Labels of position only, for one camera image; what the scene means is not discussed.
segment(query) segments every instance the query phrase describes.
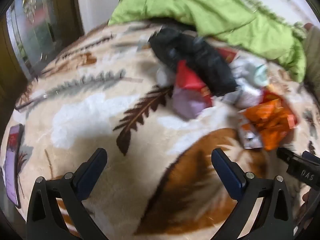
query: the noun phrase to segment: metal screw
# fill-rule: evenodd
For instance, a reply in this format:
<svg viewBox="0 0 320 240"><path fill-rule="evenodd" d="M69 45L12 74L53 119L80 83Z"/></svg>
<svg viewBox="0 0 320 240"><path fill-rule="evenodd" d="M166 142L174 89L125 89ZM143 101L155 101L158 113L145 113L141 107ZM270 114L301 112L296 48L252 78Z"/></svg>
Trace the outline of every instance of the metal screw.
<svg viewBox="0 0 320 240"><path fill-rule="evenodd" d="M42 177L38 177L37 179L36 179L36 182L41 182L43 180L43 178Z"/></svg>
<svg viewBox="0 0 320 240"><path fill-rule="evenodd" d="M279 181L279 182L282 182L282 181L283 181L283 178L282 178L282 176L280 176L280 175L278 175L278 176L276 177L276 179L277 179L277 181Z"/></svg>
<svg viewBox="0 0 320 240"><path fill-rule="evenodd" d="M68 172L68 173L66 173L66 174L64 175L64 178L65 178L65 179L71 179L72 176L73 176L73 173L72 173L72 172Z"/></svg>
<svg viewBox="0 0 320 240"><path fill-rule="evenodd" d="M254 178L254 174L252 172L247 172L245 175L247 176L248 179Z"/></svg>

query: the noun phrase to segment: smartphone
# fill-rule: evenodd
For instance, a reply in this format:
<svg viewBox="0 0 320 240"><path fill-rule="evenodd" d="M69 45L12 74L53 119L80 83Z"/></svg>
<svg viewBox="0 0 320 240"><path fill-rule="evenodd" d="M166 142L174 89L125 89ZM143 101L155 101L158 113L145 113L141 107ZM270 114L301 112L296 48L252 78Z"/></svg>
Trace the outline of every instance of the smartphone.
<svg viewBox="0 0 320 240"><path fill-rule="evenodd" d="M22 124L18 124L10 128L4 163L7 196L17 208L20 208L17 169L23 129L24 126Z"/></svg>

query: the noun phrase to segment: black plastic bag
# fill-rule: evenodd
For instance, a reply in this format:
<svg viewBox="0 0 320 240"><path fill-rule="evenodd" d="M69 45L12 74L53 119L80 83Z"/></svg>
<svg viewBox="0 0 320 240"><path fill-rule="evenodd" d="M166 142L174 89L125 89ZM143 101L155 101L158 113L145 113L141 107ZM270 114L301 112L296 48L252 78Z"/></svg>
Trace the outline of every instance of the black plastic bag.
<svg viewBox="0 0 320 240"><path fill-rule="evenodd" d="M203 38L163 28L150 37L157 58L176 72L180 60L190 67L215 96L236 91L237 83L229 65Z"/></svg>

